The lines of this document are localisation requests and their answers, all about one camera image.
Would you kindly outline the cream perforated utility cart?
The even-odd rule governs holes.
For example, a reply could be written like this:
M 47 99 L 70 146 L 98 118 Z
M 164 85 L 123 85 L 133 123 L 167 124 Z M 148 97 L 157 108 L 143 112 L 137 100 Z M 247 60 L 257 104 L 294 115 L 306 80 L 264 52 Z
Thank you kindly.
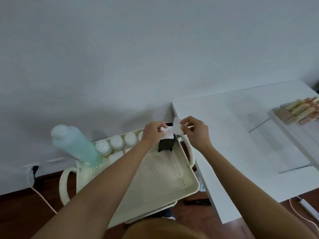
M 199 191 L 193 172 L 195 156 L 189 139 L 177 136 L 172 151 L 152 148 L 143 158 L 108 229 L 132 223 L 164 209 Z

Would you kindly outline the person's right forearm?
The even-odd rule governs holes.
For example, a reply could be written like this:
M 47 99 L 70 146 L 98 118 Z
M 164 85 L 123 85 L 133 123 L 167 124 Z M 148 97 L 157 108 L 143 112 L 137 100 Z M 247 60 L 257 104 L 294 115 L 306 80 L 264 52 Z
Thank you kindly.
M 318 239 L 305 224 L 245 177 L 212 144 L 205 144 L 198 151 L 214 170 L 256 239 Z

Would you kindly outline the white power strip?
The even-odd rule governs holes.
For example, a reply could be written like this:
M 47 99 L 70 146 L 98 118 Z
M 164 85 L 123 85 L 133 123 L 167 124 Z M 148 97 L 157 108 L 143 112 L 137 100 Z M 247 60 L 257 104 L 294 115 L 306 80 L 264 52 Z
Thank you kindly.
M 319 223 L 319 212 L 314 209 L 305 199 L 297 196 L 298 203 Z

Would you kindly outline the person's dark shoe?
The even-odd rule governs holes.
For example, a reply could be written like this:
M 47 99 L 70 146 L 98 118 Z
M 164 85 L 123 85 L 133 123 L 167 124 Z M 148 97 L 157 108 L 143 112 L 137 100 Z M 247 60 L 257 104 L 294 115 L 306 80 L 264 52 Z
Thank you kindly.
M 166 218 L 166 219 L 170 219 L 170 220 L 176 220 L 171 208 L 166 208 L 164 210 L 161 210 L 161 211 L 157 212 L 156 214 L 154 214 L 154 217 L 156 217 L 156 218 Z

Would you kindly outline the person's right hand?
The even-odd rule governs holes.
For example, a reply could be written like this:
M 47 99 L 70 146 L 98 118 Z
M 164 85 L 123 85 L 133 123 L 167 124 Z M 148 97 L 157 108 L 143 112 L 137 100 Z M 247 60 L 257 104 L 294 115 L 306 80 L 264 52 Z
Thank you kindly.
M 191 134 L 186 134 L 186 136 L 188 137 L 190 144 L 195 149 L 201 153 L 213 149 L 209 137 L 209 128 L 203 121 L 193 116 L 189 116 L 182 119 L 180 124 L 191 128 Z

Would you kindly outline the white tissue sheet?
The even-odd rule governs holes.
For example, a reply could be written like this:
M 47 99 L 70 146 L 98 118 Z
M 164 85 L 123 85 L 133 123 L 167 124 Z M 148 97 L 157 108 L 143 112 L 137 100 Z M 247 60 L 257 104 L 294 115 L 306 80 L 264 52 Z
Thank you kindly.
M 181 129 L 182 124 L 180 124 L 180 121 L 181 119 L 174 118 L 172 125 L 167 124 L 167 126 L 169 127 L 169 130 L 166 133 L 163 133 L 163 137 L 161 138 L 161 140 L 164 140 L 164 139 L 172 140 L 172 139 L 175 139 L 175 136 L 183 136 L 184 133 Z

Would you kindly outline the stack of wooden blocks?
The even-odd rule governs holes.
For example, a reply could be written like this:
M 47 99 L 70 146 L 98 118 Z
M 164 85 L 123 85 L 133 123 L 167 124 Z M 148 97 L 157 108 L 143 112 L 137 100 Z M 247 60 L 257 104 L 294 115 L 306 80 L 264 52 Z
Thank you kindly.
M 299 99 L 281 105 L 273 111 L 275 117 L 286 125 L 297 123 L 304 125 L 319 120 L 319 96 Z

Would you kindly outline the person's left forearm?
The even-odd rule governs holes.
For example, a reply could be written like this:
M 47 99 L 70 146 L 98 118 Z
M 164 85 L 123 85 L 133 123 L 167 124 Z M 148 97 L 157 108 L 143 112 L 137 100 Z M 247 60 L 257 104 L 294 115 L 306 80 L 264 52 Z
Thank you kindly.
M 147 152 L 142 140 L 70 200 L 31 239 L 101 239 Z

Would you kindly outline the large teal liquid bottle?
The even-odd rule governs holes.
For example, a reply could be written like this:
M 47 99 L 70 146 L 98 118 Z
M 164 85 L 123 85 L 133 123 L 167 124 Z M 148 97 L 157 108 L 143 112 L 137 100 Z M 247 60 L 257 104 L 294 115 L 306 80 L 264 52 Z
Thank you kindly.
M 51 137 L 56 148 L 87 166 L 96 167 L 104 160 L 94 144 L 74 126 L 57 125 L 51 130 Z

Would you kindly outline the person's tan shirt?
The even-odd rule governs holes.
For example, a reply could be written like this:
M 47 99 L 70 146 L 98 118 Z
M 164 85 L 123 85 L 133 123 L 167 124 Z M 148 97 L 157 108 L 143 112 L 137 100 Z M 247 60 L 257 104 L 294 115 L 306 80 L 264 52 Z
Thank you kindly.
M 150 218 L 128 227 L 122 239 L 209 239 L 203 232 L 169 218 Z

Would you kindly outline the black tissue holder box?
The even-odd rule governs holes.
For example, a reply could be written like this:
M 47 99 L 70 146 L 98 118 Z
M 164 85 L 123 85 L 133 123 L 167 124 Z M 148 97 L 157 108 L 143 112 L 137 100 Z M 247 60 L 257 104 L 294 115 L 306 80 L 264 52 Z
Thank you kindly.
M 175 139 L 164 139 L 164 140 L 160 140 L 160 142 L 158 143 L 158 152 L 161 152 L 161 151 L 171 151 L 173 150 L 173 146 L 175 144 L 177 140 L 177 136 L 175 136 Z

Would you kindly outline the group of white lidded jars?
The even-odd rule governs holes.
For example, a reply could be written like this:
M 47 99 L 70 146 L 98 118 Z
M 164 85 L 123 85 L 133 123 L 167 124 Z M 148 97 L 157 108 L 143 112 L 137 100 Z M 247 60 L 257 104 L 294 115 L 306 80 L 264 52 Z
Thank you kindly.
M 108 139 L 95 142 L 96 150 L 105 158 L 107 165 L 111 165 L 134 147 L 142 138 L 143 130 L 115 135 Z

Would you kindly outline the person's left hand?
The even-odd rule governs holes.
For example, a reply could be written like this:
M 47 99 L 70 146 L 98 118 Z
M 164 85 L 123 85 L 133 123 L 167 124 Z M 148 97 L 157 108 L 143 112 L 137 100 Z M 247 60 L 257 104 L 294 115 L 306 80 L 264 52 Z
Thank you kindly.
M 159 143 L 164 135 L 162 127 L 166 129 L 168 126 L 163 121 L 153 121 L 145 126 L 141 139 L 143 149 L 148 151 Z

